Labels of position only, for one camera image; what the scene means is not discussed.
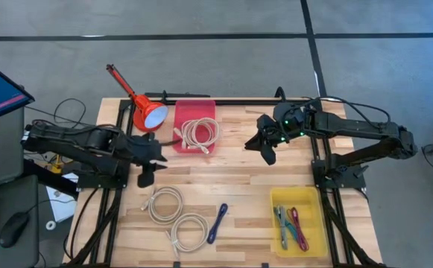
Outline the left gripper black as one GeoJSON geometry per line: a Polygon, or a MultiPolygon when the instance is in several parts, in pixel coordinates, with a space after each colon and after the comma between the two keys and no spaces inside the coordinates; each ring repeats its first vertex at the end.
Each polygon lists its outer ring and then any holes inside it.
{"type": "Polygon", "coordinates": [[[139,188],[146,188],[154,184],[155,171],[167,168],[160,165],[168,161],[163,155],[163,149],[173,144],[173,141],[156,140],[153,133],[132,136],[120,133],[118,135],[118,159],[130,160],[134,164],[143,165],[142,172],[138,175],[137,185],[139,188]]]}

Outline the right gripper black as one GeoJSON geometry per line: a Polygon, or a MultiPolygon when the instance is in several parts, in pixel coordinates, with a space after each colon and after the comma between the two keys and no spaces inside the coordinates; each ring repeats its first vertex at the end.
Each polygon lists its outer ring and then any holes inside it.
{"type": "Polygon", "coordinates": [[[257,133],[244,146],[246,150],[258,151],[268,165],[276,162],[272,146],[289,143],[293,138],[305,135],[303,125],[305,113],[295,103],[279,103],[274,107],[273,120],[266,114],[256,120],[257,133]]]}

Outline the red desk lamp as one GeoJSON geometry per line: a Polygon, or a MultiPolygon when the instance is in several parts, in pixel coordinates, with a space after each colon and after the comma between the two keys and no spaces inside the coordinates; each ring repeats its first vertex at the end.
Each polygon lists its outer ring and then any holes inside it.
{"type": "Polygon", "coordinates": [[[133,113],[133,124],[138,130],[151,132],[157,130],[168,116],[168,107],[163,103],[153,102],[146,95],[138,95],[122,77],[113,64],[107,64],[106,70],[126,91],[136,110],[133,113]]]}

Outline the pink plastic bin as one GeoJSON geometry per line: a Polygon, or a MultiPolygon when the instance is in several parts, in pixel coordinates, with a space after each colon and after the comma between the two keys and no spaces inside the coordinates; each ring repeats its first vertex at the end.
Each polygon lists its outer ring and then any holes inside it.
{"type": "Polygon", "coordinates": [[[219,139],[213,100],[178,100],[175,104],[173,145],[178,153],[210,154],[219,139]]]}

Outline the black flat edge bar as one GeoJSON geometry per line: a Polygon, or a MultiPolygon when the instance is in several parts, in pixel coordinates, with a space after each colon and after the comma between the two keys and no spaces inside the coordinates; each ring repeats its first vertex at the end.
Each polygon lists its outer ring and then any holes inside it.
{"type": "Polygon", "coordinates": [[[146,92],[145,96],[149,98],[209,98],[209,95],[167,92],[146,92]]]}

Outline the yellow plastic bin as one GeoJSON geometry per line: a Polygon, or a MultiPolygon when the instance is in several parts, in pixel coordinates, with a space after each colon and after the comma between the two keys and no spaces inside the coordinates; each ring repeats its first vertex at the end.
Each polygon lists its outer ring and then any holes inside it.
{"type": "Polygon", "coordinates": [[[319,194],[315,188],[272,188],[274,251],[281,258],[322,258],[328,254],[319,194]]]}

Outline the yellow clamp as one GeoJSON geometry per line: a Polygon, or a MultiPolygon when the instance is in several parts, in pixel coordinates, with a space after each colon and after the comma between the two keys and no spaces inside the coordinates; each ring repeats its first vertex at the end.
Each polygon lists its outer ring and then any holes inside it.
{"type": "Polygon", "coordinates": [[[51,172],[61,174],[63,172],[64,163],[60,155],[55,155],[50,160],[51,172]]]}

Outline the white paper sheet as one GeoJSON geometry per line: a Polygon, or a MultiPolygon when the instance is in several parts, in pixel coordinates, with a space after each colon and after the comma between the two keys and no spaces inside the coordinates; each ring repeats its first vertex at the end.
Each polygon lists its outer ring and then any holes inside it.
{"type": "Polygon", "coordinates": [[[51,200],[51,210],[54,215],[54,221],[60,223],[72,217],[75,212],[77,201],[74,197],[64,194],[57,189],[46,187],[48,198],[51,200]]]}

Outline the grey side desk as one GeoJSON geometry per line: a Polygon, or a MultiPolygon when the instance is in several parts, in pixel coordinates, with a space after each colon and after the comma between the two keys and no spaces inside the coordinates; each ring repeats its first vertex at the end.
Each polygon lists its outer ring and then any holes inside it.
{"type": "Polygon", "coordinates": [[[28,223],[16,244],[0,246],[0,268],[32,268],[39,261],[38,185],[35,176],[24,176],[24,109],[0,116],[0,232],[12,215],[28,213],[28,223]]]}

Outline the black computer mouse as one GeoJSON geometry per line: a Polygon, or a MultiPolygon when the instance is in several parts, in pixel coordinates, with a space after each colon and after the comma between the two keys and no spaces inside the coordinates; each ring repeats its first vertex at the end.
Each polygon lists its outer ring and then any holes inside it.
{"type": "Polygon", "coordinates": [[[16,212],[3,225],[0,232],[0,247],[10,248],[14,246],[29,221],[28,212],[16,212]]]}

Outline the black aluminium table frame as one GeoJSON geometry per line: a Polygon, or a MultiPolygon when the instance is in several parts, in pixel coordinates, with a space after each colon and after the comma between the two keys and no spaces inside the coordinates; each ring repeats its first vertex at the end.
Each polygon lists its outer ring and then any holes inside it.
{"type": "Polygon", "coordinates": [[[60,268],[387,268],[381,259],[366,199],[357,188],[318,188],[312,163],[331,153],[354,151],[347,137],[303,136],[280,144],[268,165],[244,144],[256,120],[271,114],[279,98],[198,98],[215,102],[220,127],[214,150],[178,153],[173,145],[174,111],[156,131],[167,168],[154,184],[139,188],[142,169],[131,165],[125,188],[79,188],[60,268]],[[272,188],[310,187],[319,194],[328,254],[281,258],[274,251],[272,188]]]}

